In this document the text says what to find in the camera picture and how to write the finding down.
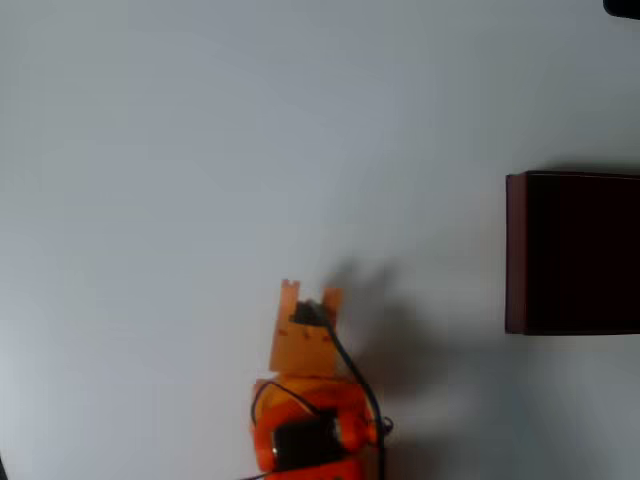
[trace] dark box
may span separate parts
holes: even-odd
[[[507,177],[506,331],[640,333],[640,176]]]

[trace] white table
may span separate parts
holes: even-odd
[[[633,165],[639,52],[598,0],[4,2],[10,480],[254,473],[279,282],[348,265],[390,480],[635,480],[639,340],[502,331],[504,176]]]

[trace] white surface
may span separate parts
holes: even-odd
[[[2,2],[10,480],[254,473],[280,279],[350,260],[438,346],[396,478],[636,479],[640,340],[502,323],[504,176],[632,163],[638,52],[599,0]]]

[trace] orange robot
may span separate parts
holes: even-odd
[[[299,282],[282,282],[271,371],[259,380],[251,406],[258,467],[246,480],[364,480],[361,451],[377,449],[384,480],[384,437],[393,424],[335,333],[342,303],[326,289],[322,303],[300,302]],[[337,355],[353,380],[336,374]]]

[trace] black cable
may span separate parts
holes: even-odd
[[[273,380],[267,380],[266,382],[260,385],[260,388],[258,388],[258,391],[253,396],[253,402],[251,403],[251,421],[253,422],[254,425],[256,424],[256,406],[258,405],[258,400],[260,399],[264,391],[267,389],[267,387],[271,385],[279,388],[283,392],[295,398],[298,402],[300,402],[302,405],[308,408],[311,411],[311,413],[313,413],[314,415],[320,414],[320,410],[318,410],[317,407],[309,403],[309,401],[306,398],[302,397],[301,395],[298,395],[296,392],[289,390],[287,387],[280,385],[278,382],[274,382]]]
[[[380,404],[378,404],[378,399],[376,398],[375,393],[373,393],[373,389],[364,378],[364,375],[362,375],[362,373],[358,369],[358,366],[342,346],[342,343],[338,339],[338,335],[336,335],[336,332],[333,329],[333,325],[331,325],[329,315],[326,314],[324,307],[315,302],[309,302],[309,304],[314,308],[318,317],[323,321],[324,327],[327,329],[331,341],[335,345],[336,350],[338,350],[340,357],[342,357],[342,361],[345,363],[347,368],[351,370],[351,373],[355,377],[356,381],[360,384],[360,386],[364,390],[365,395],[367,396],[367,399],[369,400],[369,404],[371,405],[371,409],[373,410],[373,417],[376,426],[376,446],[378,447],[378,480],[384,480],[387,464],[387,451],[384,445],[384,437],[386,434],[385,432],[388,433],[391,431],[390,429],[393,428],[393,422],[391,422],[390,425],[385,426],[382,412],[380,411]]]
[[[273,472],[261,473],[260,475],[256,475],[255,477],[241,478],[240,480],[258,480],[260,478],[267,478],[272,473]]]

